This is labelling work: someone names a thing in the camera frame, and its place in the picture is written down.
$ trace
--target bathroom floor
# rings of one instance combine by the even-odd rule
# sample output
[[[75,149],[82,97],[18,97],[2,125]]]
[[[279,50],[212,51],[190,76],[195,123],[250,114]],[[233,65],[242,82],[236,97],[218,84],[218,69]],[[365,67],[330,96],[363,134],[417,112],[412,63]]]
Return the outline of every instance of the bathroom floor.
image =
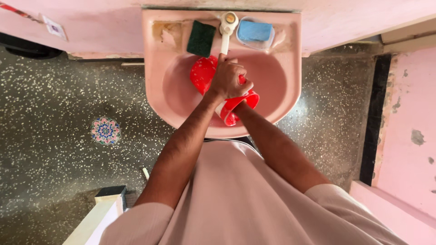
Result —
[[[334,183],[358,178],[374,59],[324,52],[303,59],[303,88],[277,126]],[[0,47],[0,243],[62,244],[99,188],[142,191],[174,129],[147,103],[143,66],[37,61]],[[93,142],[91,122],[115,119],[123,138]]]

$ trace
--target green scouring pad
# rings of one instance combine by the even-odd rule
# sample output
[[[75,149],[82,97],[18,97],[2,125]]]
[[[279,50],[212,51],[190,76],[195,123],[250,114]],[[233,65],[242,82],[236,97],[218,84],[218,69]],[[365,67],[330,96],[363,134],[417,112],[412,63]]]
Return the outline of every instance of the green scouring pad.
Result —
[[[194,20],[186,51],[209,58],[216,27]]]

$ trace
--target shirt sleeve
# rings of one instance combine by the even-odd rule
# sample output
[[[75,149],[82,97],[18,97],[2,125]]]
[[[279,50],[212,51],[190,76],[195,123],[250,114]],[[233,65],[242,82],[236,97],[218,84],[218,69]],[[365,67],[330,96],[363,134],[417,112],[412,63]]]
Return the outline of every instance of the shirt sleeve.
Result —
[[[337,185],[316,185],[304,194],[329,212],[353,224],[384,245],[407,245],[374,217],[367,207]]]
[[[103,232],[100,245],[159,243],[174,213],[162,203],[145,203],[122,214]]]

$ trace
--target hand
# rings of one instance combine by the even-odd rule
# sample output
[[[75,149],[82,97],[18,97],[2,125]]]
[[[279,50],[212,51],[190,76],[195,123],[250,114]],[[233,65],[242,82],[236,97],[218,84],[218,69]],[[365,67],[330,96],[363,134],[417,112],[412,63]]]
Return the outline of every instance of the hand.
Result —
[[[223,100],[243,96],[253,88],[253,83],[249,80],[246,80],[245,84],[239,83],[239,75],[245,75],[247,70],[238,64],[238,59],[226,60],[225,57],[225,54],[219,54],[217,70],[206,92],[217,94]]]

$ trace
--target pink sink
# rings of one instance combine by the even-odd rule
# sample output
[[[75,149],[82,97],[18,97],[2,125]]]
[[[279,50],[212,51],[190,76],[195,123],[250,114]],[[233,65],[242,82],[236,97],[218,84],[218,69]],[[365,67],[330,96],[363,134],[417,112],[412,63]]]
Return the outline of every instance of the pink sink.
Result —
[[[267,51],[258,51],[230,37],[228,57],[236,57],[247,69],[247,79],[260,95],[256,111],[276,123],[295,105],[301,93],[301,15],[290,13],[235,12],[239,19],[251,16],[272,23],[276,38]],[[201,100],[189,79],[200,57],[187,53],[192,22],[217,27],[211,55],[218,56],[220,11],[143,10],[146,95],[150,106],[168,124],[178,128]],[[241,122],[228,127],[214,115],[206,138],[248,135]]]

